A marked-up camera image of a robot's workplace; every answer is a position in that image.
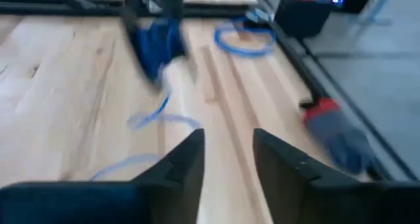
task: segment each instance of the blue wire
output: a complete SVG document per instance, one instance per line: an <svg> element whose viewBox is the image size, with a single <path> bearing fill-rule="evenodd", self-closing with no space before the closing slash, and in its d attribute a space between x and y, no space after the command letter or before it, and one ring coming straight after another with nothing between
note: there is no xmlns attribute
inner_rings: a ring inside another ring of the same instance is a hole
<svg viewBox="0 0 420 224"><path fill-rule="evenodd" d="M107 173L111 173L118 169L124 168L128 165L135 164L135 163L144 163L144 162L156 162L159 160L159 156L157 154L140 154L126 158L125 160L118 162L114 165L110 165L96 174L94 174L91 178L91 181L98 179L101 176L106 175Z"/></svg>
<svg viewBox="0 0 420 224"><path fill-rule="evenodd" d="M232 23L235 24L237 22L243 22L246 18L238 18L233 19ZM271 36L271 41L267 43L262 49L244 49L240 47L234 47L226 42L224 42L221 38L222 34L225 34L226 32L249 32L253 34L269 34ZM233 26L226 26L226 24L221 24L220 26L216 27L215 30L215 43L216 45L221 48L222 50L235 54L240 55L244 57L261 57L267 54L270 54L272 52L272 46L276 42L276 34L272 30L268 29L253 29L253 28L235 28Z"/></svg>
<svg viewBox="0 0 420 224"><path fill-rule="evenodd" d="M153 32L156 32L157 28L154 27L154 23L152 23L151 28ZM172 57L172 52L171 52L171 38L173 36L173 28L169 28L168 30L168 36L167 36L167 41L166 41L166 51L167 51L167 56L168 56L168 62L171 61L171 57ZM161 106L154 112L152 112L150 115L148 116L141 116L141 115L134 115L132 116L127 123L128 124L133 124L135 129L140 129L142 127L147 126L148 124L152 123L155 120L166 120L166 121L170 121L170 122L184 122L187 123L189 126L191 126L193 129L198 129L201 127L200 123L197 120L194 120L192 118L186 117L186 116L181 116L181 115L176 115L176 114L166 114L166 115L162 115L163 110L165 110L165 107L169 101L169 97L171 96L171 92L168 92L167 96L165 97L165 99L163 100ZM124 168L128 165L134 164L134 163L143 163L143 162L155 162L159 160L159 157L157 156L157 154L139 154L136 156L132 156L129 158L126 158L125 160L118 162L114 165L110 165L100 171L98 171L92 178L91 181L94 181L95 179L97 179L100 176L106 175L107 173L111 173L115 170Z"/></svg>

